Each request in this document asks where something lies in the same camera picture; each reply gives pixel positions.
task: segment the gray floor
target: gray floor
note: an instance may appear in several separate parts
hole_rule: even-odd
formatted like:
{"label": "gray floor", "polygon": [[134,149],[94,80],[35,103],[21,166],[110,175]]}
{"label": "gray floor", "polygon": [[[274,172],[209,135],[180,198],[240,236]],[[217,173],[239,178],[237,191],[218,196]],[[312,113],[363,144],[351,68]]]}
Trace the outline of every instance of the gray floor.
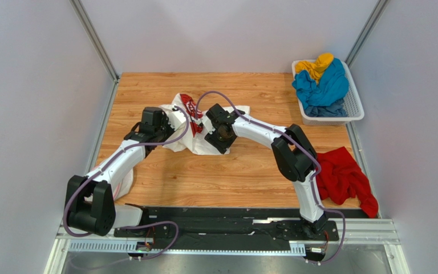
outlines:
{"label": "gray floor", "polygon": [[[332,245],[328,256],[336,249]],[[126,258],[122,253],[69,253],[77,267],[97,267]],[[125,261],[94,271],[78,270],[66,264],[63,273],[146,273],[146,274],[247,274],[247,273],[391,273],[382,245],[347,245],[335,261],[320,267],[303,258],[283,256],[162,255],[150,261]]]}

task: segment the red and white cloth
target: red and white cloth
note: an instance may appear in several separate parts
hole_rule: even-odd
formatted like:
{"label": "red and white cloth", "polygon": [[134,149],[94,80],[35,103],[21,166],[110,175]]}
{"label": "red and white cloth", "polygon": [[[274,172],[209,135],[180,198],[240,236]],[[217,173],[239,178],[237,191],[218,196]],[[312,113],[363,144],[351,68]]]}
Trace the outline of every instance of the red and white cloth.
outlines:
{"label": "red and white cloth", "polygon": [[[206,111],[198,110],[196,119],[196,103],[192,97],[187,94],[179,93],[173,98],[172,104],[163,104],[160,106],[160,108],[167,113],[170,123],[175,128],[175,133],[168,139],[171,140],[176,138],[182,133],[182,130],[185,129],[185,117],[182,112],[172,111],[174,106],[183,108],[189,114],[190,127],[182,139],[163,147],[168,148],[173,152],[182,151],[188,148],[192,153],[197,155],[220,155],[221,153],[204,139],[209,133],[207,131],[207,125],[210,124],[209,118],[205,115]],[[236,108],[247,114],[251,111],[249,106],[236,106]],[[232,107],[224,107],[224,109],[229,112],[233,111]]]}

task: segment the red cloth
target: red cloth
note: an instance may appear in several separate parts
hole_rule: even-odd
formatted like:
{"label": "red cloth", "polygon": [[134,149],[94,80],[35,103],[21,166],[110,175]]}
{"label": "red cloth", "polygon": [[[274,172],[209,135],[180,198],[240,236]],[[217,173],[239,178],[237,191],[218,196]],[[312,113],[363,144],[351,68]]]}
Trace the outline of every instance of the red cloth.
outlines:
{"label": "red cloth", "polygon": [[347,198],[356,195],[361,209],[370,217],[378,214],[378,201],[371,193],[369,180],[362,173],[356,161],[345,147],[318,153],[322,171],[317,175],[317,187],[322,200],[330,199],[336,204],[343,204]]}

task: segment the wood surface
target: wood surface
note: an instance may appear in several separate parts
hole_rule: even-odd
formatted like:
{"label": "wood surface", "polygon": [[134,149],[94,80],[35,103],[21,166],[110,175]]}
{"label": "wood surface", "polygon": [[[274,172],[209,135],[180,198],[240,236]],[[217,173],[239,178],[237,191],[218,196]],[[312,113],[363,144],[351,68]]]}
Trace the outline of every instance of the wood surface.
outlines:
{"label": "wood surface", "polygon": [[[141,119],[147,106],[170,104],[177,93],[195,101],[209,90],[227,95],[234,104],[251,106],[259,120],[302,126],[317,152],[351,144],[345,126],[303,126],[291,74],[258,73],[125,73],[123,74],[99,152],[98,163],[109,157],[131,127]],[[227,102],[219,95],[205,97],[200,105],[207,110]],[[144,206],[210,207],[298,207],[292,183],[278,171],[270,149],[238,138],[229,155],[199,156],[188,150],[174,153],[156,148],[135,166],[133,187],[117,204]],[[357,198],[326,207],[358,208]]]}

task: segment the white cloth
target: white cloth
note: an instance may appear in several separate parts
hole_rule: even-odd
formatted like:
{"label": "white cloth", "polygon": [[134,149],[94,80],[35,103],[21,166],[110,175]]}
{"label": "white cloth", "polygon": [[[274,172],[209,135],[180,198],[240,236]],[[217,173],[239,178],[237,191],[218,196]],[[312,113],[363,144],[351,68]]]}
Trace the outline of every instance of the white cloth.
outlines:
{"label": "white cloth", "polygon": [[[173,98],[172,104],[163,104],[160,106],[170,120],[170,124],[175,128],[175,132],[168,138],[168,140],[172,140],[178,137],[183,130],[185,129],[185,117],[180,111],[172,111],[174,106],[179,106],[183,110],[187,110],[186,106],[183,104],[181,100],[180,94],[175,95]],[[251,108],[249,106],[236,106],[237,109],[244,111],[246,114],[249,114]],[[232,107],[224,107],[224,110],[232,112],[234,111]],[[192,128],[189,126],[189,130],[185,133],[182,139],[173,142],[171,144],[167,144],[163,147],[172,150],[173,152],[182,151],[188,148],[192,153],[197,155],[220,155],[221,153],[217,151],[215,147],[209,144],[204,138],[209,133],[208,129],[212,129],[212,124],[210,123],[209,118],[205,115],[206,111],[203,111],[204,116],[201,119],[197,119],[197,124],[203,123],[204,130],[201,133],[196,132],[196,136],[192,134]]]}

